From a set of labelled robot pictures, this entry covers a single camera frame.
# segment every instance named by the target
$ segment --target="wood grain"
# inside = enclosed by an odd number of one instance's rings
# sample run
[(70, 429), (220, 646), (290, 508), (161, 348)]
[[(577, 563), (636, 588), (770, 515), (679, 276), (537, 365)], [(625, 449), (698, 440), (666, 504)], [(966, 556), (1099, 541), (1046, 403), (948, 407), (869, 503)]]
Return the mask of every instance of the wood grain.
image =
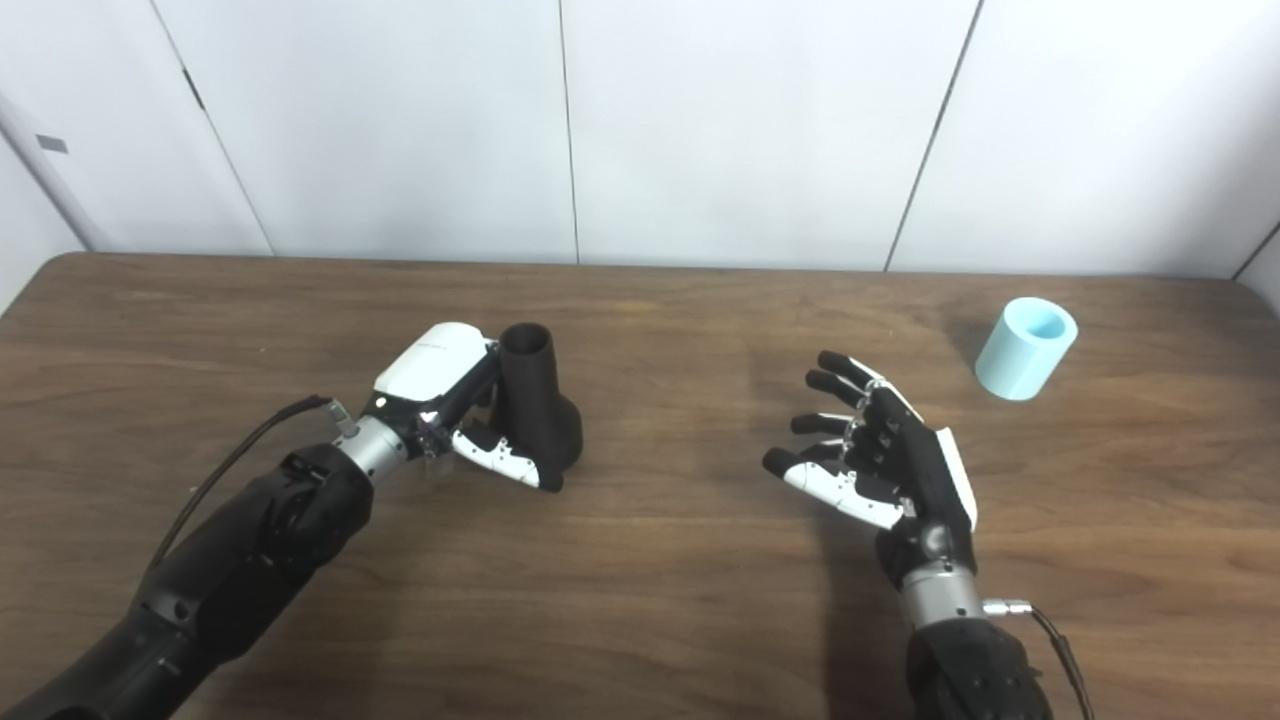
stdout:
[[(970, 366), (1028, 293), (1082, 334), (1010, 404)], [(870, 533), (759, 466), (835, 410), (803, 384), (824, 347), (955, 429), (983, 591), (1053, 615), (1101, 717), (1280, 715), (1280, 325), (1239, 286), (113, 255), (55, 260), (0, 319), (0, 705), (114, 623), (260, 419), (362, 402), (435, 322), (525, 319), (586, 421), (564, 492), (403, 470), (182, 717), (910, 716)], [(279, 429), (210, 500), (330, 432)]]

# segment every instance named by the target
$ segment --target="black cylindrical object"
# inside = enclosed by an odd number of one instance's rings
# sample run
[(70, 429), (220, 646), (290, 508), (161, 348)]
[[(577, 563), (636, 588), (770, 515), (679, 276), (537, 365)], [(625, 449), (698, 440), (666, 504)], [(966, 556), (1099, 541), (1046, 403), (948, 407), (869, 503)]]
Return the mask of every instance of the black cylindrical object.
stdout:
[(502, 379), (490, 424), (538, 465), (540, 487), (556, 492), (582, 454), (582, 416), (559, 392), (552, 333), (520, 323), (498, 338)]

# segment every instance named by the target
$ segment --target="robotic hand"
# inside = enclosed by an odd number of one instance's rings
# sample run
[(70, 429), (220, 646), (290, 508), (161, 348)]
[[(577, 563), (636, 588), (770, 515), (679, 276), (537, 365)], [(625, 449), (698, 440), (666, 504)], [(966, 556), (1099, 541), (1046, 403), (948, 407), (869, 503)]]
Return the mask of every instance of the robotic hand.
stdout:
[(879, 528), (876, 553), (901, 592), (913, 634), (908, 688), (919, 720), (1051, 720), (1021, 643), (992, 616), (1034, 614), (1050, 632), (1092, 717), (1066, 638), (1030, 603), (983, 601), (974, 575), (978, 505), (950, 429), (933, 430), (879, 373), (831, 351), (805, 383), (859, 415), (800, 415), (797, 434), (837, 436), (799, 455), (769, 450), (764, 468), (837, 510)]
[[(465, 416), (490, 405), (489, 424)], [(172, 552), (209, 487), (276, 421), (328, 406), (340, 436), (296, 450), (251, 480)], [(461, 323), (431, 328), (374, 383), (358, 420), (312, 397), (268, 420), (198, 488), (115, 628), (0, 720), (163, 720), (219, 665), (247, 652), (370, 518), (375, 484), (416, 457), (456, 451), (556, 492), (582, 450), (577, 409), (559, 395), (550, 333), (499, 341)]]

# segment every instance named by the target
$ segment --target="black cable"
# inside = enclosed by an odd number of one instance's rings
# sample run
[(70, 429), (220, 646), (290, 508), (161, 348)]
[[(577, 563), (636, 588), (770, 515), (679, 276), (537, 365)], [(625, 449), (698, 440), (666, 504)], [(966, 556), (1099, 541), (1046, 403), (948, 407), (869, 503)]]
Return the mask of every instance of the black cable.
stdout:
[(160, 564), (161, 560), (164, 560), (164, 556), (169, 553), (169, 547), (173, 546), (173, 541), (178, 537), (178, 533), (182, 532), (182, 527), (187, 524), (187, 520), (191, 519), (191, 515), (192, 512), (196, 511), (196, 506), (200, 505), (200, 501), (204, 500), (205, 496), (209, 495), (209, 491), (214, 488), (214, 483), (216, 483), (218, 479), (221, 478), (227, 473), (227, 470), (229, 470), (232, 465), (234, 465), (236, 461), (241, 459), (242, 455), (248, 452), (248, 448), (253, 447), (255, 442), (257, 442), (262, 436), (266, 434), (268, 430), (280, 424), (282, 421), (288, 420), (294, 415), (306, 413), (307, 410), (324, 407), (330, 402), (333, 402), (332, 397), (320, 397), (319, 395), (312, 395), (311, 397), (300, 400), (293, 405), (282, 407), (275, 415), (268, 418), (265, 423), (262, 423), (261, 425), (257, 427), (257, 429), (250, 433), (247, 438), (241, 441), (241, 443), (236, 446), (236, 450), (233, 450), (230, 455), (228, 455), (227, 459), (218, 465), (218, 468), (214, 468), (214, 471), (207, 478), (205, 478), (205, 482), (200, 483), (200, 487), (196, 488), (196, 492), (193, 492), (191, 495), (191, 498), (187, 500), (187, 505), (184, 505), (182, 507), (182, 511), (178, 512), (178, 516), (174, 519), (173, 525), (169, 527), (169, 532), (165, 533), (164, 539), (160, 541), (160, 547), (157, 547), (155, 555), (151, 556), (151, 562), (147, 564), (147, 570), (155, 568), (156, 565)]
[(1066, 635), (1059, 633), (1053, 623), (1050, 621), (1048, 615), (1041, 612), (1038, 607), (1032, 607), (1032, 618), (1048, 633), (1048, 642), (1053, 646), (1053, 652), (1057, 653), (1059, 661), (1062, 662), (1066, 680), (1071, 683), (1071, 689), (1075, 691), (1075, 700), (1080, 702), (1080, 712), (1084, 715), (1084, 720), (1093, 720), (1093, 705), (1089, 702), (1089, 692), (1084, 689), (1084, 674), (1080, 673), (1080, 666), (1075, 662), (1075, 655), (1071, 653), (1071, 644), (1066, 642)]

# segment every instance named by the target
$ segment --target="light blue cup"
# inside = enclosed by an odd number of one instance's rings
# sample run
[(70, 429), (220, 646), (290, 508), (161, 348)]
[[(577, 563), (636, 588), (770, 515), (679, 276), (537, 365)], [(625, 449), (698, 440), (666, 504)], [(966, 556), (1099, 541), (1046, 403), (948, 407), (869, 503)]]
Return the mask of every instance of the light blue cup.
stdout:
[(978, 382), (1005, 400), (1030, 400), (1078, 334), (1075, 318), (1048, 300), (1011, 300), (974, 365)]

